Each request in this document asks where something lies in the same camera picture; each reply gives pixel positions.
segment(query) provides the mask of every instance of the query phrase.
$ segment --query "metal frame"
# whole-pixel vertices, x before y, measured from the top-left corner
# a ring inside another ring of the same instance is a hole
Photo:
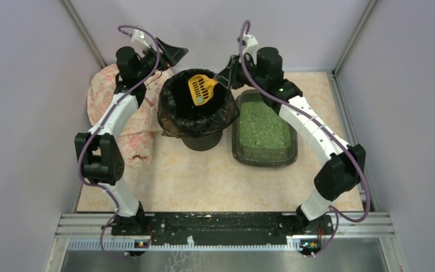
[[[62,3],[62,6],[66,10],[67,14],[69,15],[69,18],[74,23],[74,26],[76,27],[76,30],[79,32],[81,38],[83,39],[84,43],[87,46],[87,49],[89,50],[90,54],[96,61],[97,65],[101,68],[104,68],[107,66],[103,55],[99,51],[96,43],[93,41],[91,35],[87,31],[86,27],[84,26],[84,23],[82,22],[81,18],[79,17],[79,14],[77,13],[76,9],[74,8],[73,4],[70,0],[59,0]]]
[[[105,67],[106,63],[97,45],[94,43],[91,35],[86,30],[78,13],[74,9],[70,0],[59,0],[69,17],[73,21],[76,29],[83,38],[89,52],[92,54],[96,63],[100,67]],[[359,37],[362,35],[368,20],[375,11],[380,0],[370,0],[369,4],[363,13],[359,23],[357,24],[345,50],[339,58],[335,69],[327,72],[330,82],[332,95],[334,97],[340,122],[343,128],[344,135],[351,144],[358,142],[356,133],[353,129],[352,120],[346,105],[343,90],[339,83],[339,73],[342,71],[344,64],[351,55]],[[365,169],[366,178],[369,180],[369,175]],[[360,187],[361,199],[364,201],[364,191]],[[340,218],[340,226],[338,229],[337,239],[362,239],[362,238],[379,238],[382,248],[383,259],[386,261],[388,271],[408,271],[404,261],[399,243],[396,239],[393,224],[387,212],[377,212],[376,198],[373,190],[370,192],[372,196],[372,204],[376,212],[371,212],[368,218],[361,223],[352,223]],[[347,212],[348,216],[360,217],[361,212]],[[330,214],[333,223],[335,223],[335,215]],[[51,253],[49,255],[48,264],[45,271],[61,271],[65,254],[67,250],[100,250],[99,238],[101,234],[101,226],[109,219],[110,214],[63,214],[59,221],[59,226],[54,237]],[[148,241],[150,236],[120,236],[115,237],[110,234],[110,230],[106,230],[104,234],[105,246],[108,250],[131,250],[135,242]],[[296,250],[293,244],[294,239],[315,238],[315,236],[294,235],[290,236],[287,245],[274,246],[243,246],[242,250]],[[199,246],[193,243],[180,246],[149,246],[146,250],[240,250],[236,246]]]

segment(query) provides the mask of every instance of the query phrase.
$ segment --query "white wall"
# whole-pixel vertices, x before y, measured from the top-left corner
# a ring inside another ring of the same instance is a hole
[[[246,19],[263,46],[274,46],[286,70],[332,69],[369,0],[72,0],[109,63],[129,44],[116,31],[139,24],[166,43],[189,48],[178,69],[222,70],[237,53]]]
[[[44,268],[97,71],[59,1],[0,0],[0,271]]]
[[[435,271],[435,1],[382,1],[339,79],[410,271]]]

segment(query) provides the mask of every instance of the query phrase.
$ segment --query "plastic tray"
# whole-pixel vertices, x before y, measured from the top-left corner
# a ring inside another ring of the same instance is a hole
[[[262,101],[257,90],[244,91],[237,99],[239,110],[243,103]],[[239,118],[232,125],[232,153],[233,157],[245,165],[260,167],[282,167],[293,164],[297,159],[297,133],[289,126],[291,145],[288,148],[265,149],[245,147],[239,141]]]

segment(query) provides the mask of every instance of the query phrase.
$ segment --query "black trash bag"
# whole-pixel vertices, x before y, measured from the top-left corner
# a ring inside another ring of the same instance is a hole
[[[231,91],[221,84],[214,87],[214,96],[206,104],[194,105],[187,81],[198,74],[209,78],[215,75],[209,70],[190,69],[179,72],[164,83],[157,110],[163,136],[203,137],[224,130],[239,116]]]

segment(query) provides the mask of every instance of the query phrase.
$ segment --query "yellow litter scoop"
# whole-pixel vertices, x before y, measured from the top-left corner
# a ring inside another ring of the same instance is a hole
[[[201,106],[211,100],[214,95],[214,86],[218,82],[205,75],[195,75],[187,81],[189,91],[193,97],[194,105]]]

